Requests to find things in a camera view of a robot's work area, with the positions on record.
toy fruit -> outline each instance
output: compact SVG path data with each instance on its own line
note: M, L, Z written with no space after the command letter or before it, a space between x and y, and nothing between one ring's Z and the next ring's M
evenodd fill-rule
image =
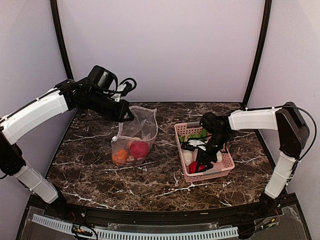
M193 161L190 165L189 165L189 173L190 174L194 174L196 172L196 167L197 167L197 163L196 161ZM200 164L198 172L200 173L206 166L203 164Z
M135 139L135 140L141 140L140 137L134 137L133 139ZM131 146L131 144L132 144L133 142L135 142L135 141L128 141L128 149L130 149L130 146Z
M127 158L128 158L128 151L125 149L120 149L119 151L117 151L116 153L112 154L112 161L116 164L116 165L124 165L127 162Z
M149 145L144 141L134 141L130 145L130 152L134 158L144 158L148 155Z

brown marble surface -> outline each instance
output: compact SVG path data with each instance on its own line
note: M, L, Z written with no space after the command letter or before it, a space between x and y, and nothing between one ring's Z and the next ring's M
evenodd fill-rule
M111 139L118 124L92 111L74 118L48 180L69 203L134 211L188 211L257 202L272 168L255 133L239 131L228 143L235 168L226 177L186 183L175 140L174 124L199 121L239 108L237 103L135 103L157 108L159 132L143 165L116 166Z

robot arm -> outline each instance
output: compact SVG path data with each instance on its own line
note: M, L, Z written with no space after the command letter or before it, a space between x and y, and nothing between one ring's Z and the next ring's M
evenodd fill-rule
M282 107L263 109L236 110L229 115L216 116L212 112L203 115L200 125L212 137L206 145L204 155L216 155L230 139L232 131L244 129L268 129L278 131L280 140L280 156L271 179L260 196L264 210L272 208L272 204L292 178L302 150L309 138L310 130L293 102Z
M109 90L115 81L116 90ZM136 87L132 78L118 85L110 71L95 66L88 77L75 82L66 80L21 109L0 119L0 169L14 176L45 202L63 200L59 191L22 158L17 142L45 121L74 108L93 110L106 120L124 122L133 120L129 102L121 99Z

black cable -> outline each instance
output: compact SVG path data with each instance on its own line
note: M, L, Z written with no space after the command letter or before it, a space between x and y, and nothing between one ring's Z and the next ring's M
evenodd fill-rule
M304 152L304 154L297 159L297 162L300 162L300 161L305 157L305 155L310 151L310 149L312 148L312 146L314 145L314 143L315 143L315 141L316 141L317 131L318 131L318 130L317 130L317 124L316 124L315 119L312 117L312 115L311 115L308 111L304 110L303 108L297 107L297 106L289 106L289 105L280 105L280 106L275 106L275 107L247 108L246 111L266 110L266 109L272 109L272 108L275 108L275 109L279 109L279 108L283 108L283 109L297 109L297 110L302 111L302 112L304 112L305 114L307 114L307 115L309 116L309 118L312 120L313 126L314 126L314 136L313 136L313 140L312 140L310 146L308 147L308 149Z
M0 180L5 179L8 176L8 174L5 174L4 176L0 177Z
M99 240L99 237L98 237L97 232L96 232L92 227L90 227L90 226L88 226L88 225L86 225L86 224L83 224L83 223L77 223L77 222L74 222L74 221L73 221L73 222L72 222L72 227L73 227L74 225L79 225L79 229L81 229L81 226L88 228L89 230L91 230L91 231L94 233L95 239L96 239L96 240ZM78 239L79 239L79 238L84 238L84 237L82 237L82 236L79 236L78 233L76 233L76 232L75 232L74 234L78 237Z
M74 221L71 221L71 220L66 220L66 219L61 218L61 217L60 217L59 215L57 215L50 207L48 207L47 209L48 209L56 218L61 219L61 220L63 220L63 221L70 221L70 222L72 223L72 227L73 227L74 225L79 225L79 228L81 228L81 226L83 226L83 227L86 227L86 228L90 229L90 230L94 233L95 239L96 239L96 240L99 240L99 237L98 237L97 232L96 232L92 227L90 227L90 226L88 226L88 225L86 225L86 224L84 224L84 223L76 222L76 217L75 217L73 211L70 210L70 213L69 213L69 215L73 213L73 216L74 216Z
M121 85L121 84L124 84L124 83L127 82L127 81L132 81L132 82L134 83L134 85L133 85L133 87L131 88L130 92L133 91L133 90L135 90L136 87L137 87L137 81L134 80L132 77L126 78L125 80L123 80L122 82L120 82L120 85Z
M243 234L246 234L246 235L248 235L248 234L253 234L253 233L255 233L255 231L254 232L249 232L251 229L254 229L256 226L258 226L259 224L261 224L264 220L266 220L267 218L269 218L269 216L266 216L265 218L263 218L262 220L260 220L260 221L258 221L257 223L255 223L254 224L254 226L252 226L252 227L250 227L249 229L247 229L247 230L245 230L245 231L242 231L242 232L239 232L238 234L239 235L243 235Z

pink basket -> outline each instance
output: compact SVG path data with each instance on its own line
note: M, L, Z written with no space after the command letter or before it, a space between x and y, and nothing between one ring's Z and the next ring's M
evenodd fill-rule
M181 137L186 137L190 134L199 134L202 130L202 127L199 125L199 122L178 123L174 125L174 130L175 139L180 154L182 169L184 172L184 178L187 183L224 177L227 176L230 173L230 171L235 168L234 161L232 160L228 149L226 149L228 153L222 153L222 162L214 163L213 168L205 172L189 173L189 170L187 169L185 161L183 159L179 135Z

